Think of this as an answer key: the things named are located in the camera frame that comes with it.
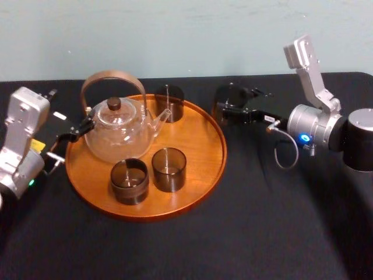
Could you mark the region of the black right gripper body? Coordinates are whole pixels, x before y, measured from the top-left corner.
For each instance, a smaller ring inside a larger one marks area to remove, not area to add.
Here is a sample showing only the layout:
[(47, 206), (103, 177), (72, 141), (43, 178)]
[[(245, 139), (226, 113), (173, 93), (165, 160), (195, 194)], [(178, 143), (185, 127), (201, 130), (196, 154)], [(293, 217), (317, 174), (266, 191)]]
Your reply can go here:
[(247, 122), (250, 124), (254, 122), (260, 122), (269, 125), (274, 123), (275, 121), (280, 121), (280, 124), (278, 125), (279, 128), (287, 130), (287, 117), (282, 117), (278, 114), (256, 109), (248, 112)]

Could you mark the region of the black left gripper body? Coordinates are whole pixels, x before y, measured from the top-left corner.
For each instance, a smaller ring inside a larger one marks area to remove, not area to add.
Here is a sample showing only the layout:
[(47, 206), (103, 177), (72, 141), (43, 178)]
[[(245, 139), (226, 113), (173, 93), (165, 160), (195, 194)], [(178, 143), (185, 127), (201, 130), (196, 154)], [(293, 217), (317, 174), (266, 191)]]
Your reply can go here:
[(30, 110), (30, 144), (31, 159), (45, 159), (47, 152), (53, 152), (69, 134), (72, 124), (67, 116), (57, 111), (50, 112), (50, 107), (41, 103)]

